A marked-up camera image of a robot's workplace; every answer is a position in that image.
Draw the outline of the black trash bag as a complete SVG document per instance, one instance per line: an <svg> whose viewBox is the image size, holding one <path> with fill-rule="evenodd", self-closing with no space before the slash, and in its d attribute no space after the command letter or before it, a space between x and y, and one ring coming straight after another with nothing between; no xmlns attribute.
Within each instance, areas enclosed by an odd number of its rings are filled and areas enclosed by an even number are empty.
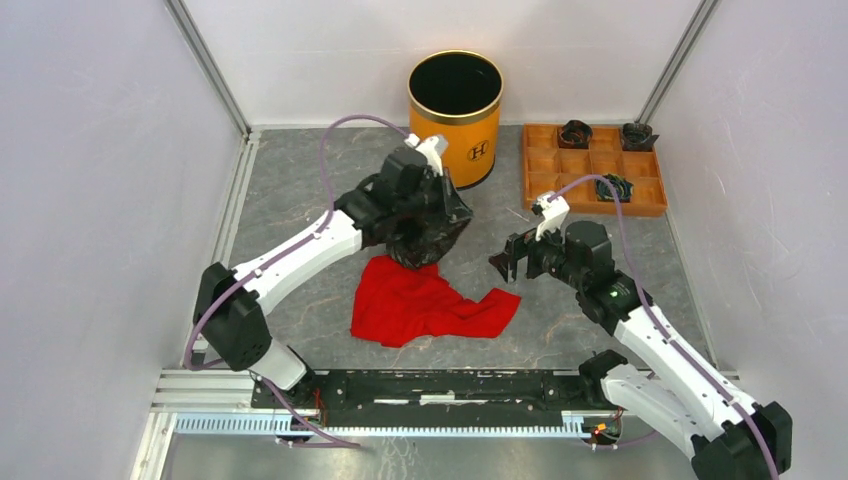
<svg viewBox="0 0 848 480"><path fill-rule="evenodd" d="M424 228L412 219L399 220L387 239L386 253L396 263L411 270L437 264L454 247L474 217L472 209L462 198L461 201L464 203L464 221L459 225Z"/></svg>

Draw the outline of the orange trash bin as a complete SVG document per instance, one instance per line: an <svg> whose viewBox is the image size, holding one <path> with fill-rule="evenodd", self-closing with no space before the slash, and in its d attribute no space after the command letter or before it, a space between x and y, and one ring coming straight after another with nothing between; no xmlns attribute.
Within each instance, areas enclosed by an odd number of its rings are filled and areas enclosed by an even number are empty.
<svg viewBox="0 0 848 480"><path fill-rule="evenodd" d="M436 52L413 67L407 92L410 130L445 137L441 158L456 188L485 181L495 167L504 94L497 65L473 51Z"/></svg>

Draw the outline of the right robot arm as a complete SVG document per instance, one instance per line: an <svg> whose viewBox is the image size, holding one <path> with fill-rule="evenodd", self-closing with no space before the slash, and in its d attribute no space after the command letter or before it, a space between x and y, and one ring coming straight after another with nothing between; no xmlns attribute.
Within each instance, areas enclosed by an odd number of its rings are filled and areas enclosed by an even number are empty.
<svg viewBox="0 0 848 480"><path fill-rule="evenodd" d="M705 360L661 308L617 268L606 228L577 221L565 229L512 234L489 258L505 281L555 278L575 291L582 313L651 370L604 351L580 367L580 400L634 414L674 444L699 479L777 479L792 464L793 420L778 402L763 404Z"/></svg>

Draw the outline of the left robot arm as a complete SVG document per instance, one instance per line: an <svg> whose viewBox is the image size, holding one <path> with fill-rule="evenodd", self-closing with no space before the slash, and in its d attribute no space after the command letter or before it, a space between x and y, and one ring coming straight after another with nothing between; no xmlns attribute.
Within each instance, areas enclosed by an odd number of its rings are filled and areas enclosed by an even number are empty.
<svg viewBox="0 0 848 480"><path fill-rule="evenodd" d="M437 263L473 217L441 156L441 136L410 136L378 173L341 195L313 225L267 253L235 267L207 267L195 304L194 328L233 371L276 385L290 407L314 394L309 367L273 338L266 317L290 293L333 263L383 245L391 260L417 270Z"/></svg>

